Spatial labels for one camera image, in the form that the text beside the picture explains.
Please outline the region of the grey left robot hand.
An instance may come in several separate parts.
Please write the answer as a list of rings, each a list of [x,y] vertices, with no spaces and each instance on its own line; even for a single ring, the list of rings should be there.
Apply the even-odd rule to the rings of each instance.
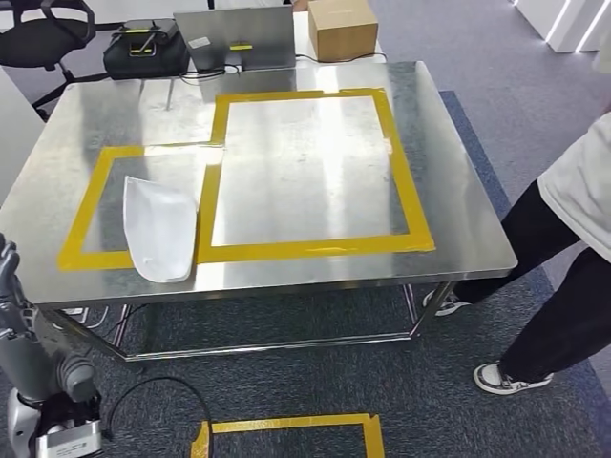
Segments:
[[[15,243],[1,237],[1,369],[31,402],[61,392],[76,403],[96,397],[95,370],[90,360],[36,333],[38,310],[17,276],[20,260]]]

